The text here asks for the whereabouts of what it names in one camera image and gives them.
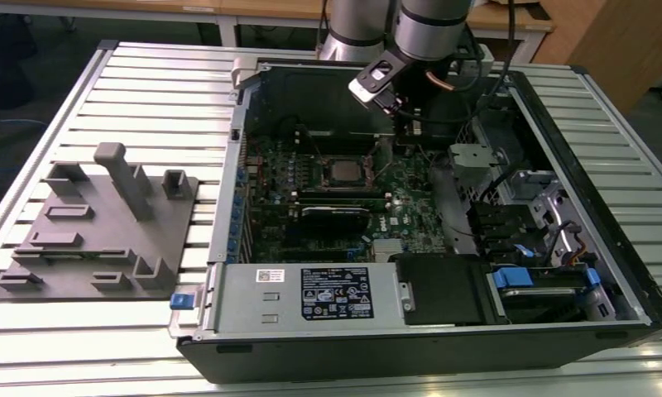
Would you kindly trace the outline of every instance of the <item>open computer chassis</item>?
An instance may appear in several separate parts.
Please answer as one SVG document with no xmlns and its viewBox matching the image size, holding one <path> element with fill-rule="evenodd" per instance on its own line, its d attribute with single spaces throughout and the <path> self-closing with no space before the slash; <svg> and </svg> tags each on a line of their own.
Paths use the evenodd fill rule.
<svg viewBox="0 0 662 397">
<path fill-rule="evenodd" d="M 258 60 L 237 91 L 199 327 L 177 340 L 205 378 L 553 368 L 661 337 L 660 288 L 522 73 L 443 127 L 367 112 L 358 70 Z M 465 112 L 455 98 L 425 115 Z"/>
</svg>

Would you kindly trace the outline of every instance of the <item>gray fixture base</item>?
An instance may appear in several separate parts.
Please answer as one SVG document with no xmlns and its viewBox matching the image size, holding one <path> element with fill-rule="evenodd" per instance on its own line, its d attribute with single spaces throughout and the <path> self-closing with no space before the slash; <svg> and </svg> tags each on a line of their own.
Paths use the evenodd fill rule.
<svg viewBox="0 0 662 397">
<path fill-rule="evenodd" d="M 141 166 L 125 166 L 132 178 L 115 180 L 85 175 L 76 163 L 55 164 L 55 192 L 0 276 L 0 299 L 169 298 L 199 180 L 183 170 L 148 177 Z M 124 189 L 151 217 L 137 221 Z"/>
</svg>

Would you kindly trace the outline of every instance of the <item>wooden table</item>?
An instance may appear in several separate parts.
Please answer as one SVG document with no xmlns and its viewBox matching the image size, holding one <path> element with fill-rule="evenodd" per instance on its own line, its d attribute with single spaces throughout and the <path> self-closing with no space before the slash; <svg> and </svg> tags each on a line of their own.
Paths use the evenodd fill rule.
<svg viewBox="0 0 662 397">
<path fill-rule="evenodd" d="M 215 23 L 220 26 L 223 46 L 239 46 L 239 26 L 290 26 L 316 28 L 322 0 L 1 0 L 0 12 L 141 19 L 151 21 Z M 469 15 L 477 37 L 506 39 L 507 8 L 499 4 L 478 6 Z M 534 19 L 519 7 L 515 38 L 519 47 L 514 60 L 529 63 L 551 21 Z"/>
</svg>

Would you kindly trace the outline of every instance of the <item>table leg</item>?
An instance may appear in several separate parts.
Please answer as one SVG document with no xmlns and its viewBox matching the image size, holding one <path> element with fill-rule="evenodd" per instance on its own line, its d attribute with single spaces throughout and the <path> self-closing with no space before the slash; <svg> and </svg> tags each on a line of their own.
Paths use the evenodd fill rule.
<svg viewBox="0 0 662 397">
<path fill-rule="evenodd" d="M 518 49 L 515 50 L 515 56 L 513 61 L 517 64 L 529 64 L 531 58 L 538 53 L 539 44 L 545 38 L 546 33 L 543 31 L 531 31 L 526 34 L 525 39 L 519 42 Z"/>
<path fill-rule="evenodd" d="M 239 47 L 239 22 L 231 15 L 217 15 L 216 23 L 220 29 L 220 43 L 224 47 Z"/>
<path fill-rule="evenodd" d="M 59 17 L 64 30 L 69 33 L 76 31 L 76 18 L 75 17 Z"/>
</svg>

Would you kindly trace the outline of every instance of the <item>white sticker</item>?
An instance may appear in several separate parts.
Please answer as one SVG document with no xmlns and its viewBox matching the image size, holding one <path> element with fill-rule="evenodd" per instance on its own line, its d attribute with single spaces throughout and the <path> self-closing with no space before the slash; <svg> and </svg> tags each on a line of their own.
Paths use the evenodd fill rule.
<svg viewBox="0 0 662 397">
<path fill-rule="evenodd" d="M 213 12 L 211 7 L 181 7 L 184 11 L 195 11 L 195 12 Z"/>
<path fill-rule="evenodd" d="M 259 283 L 283 283 L 284 270 L 283 269 L 258 269 L 255 280 Z"/>
</svg>

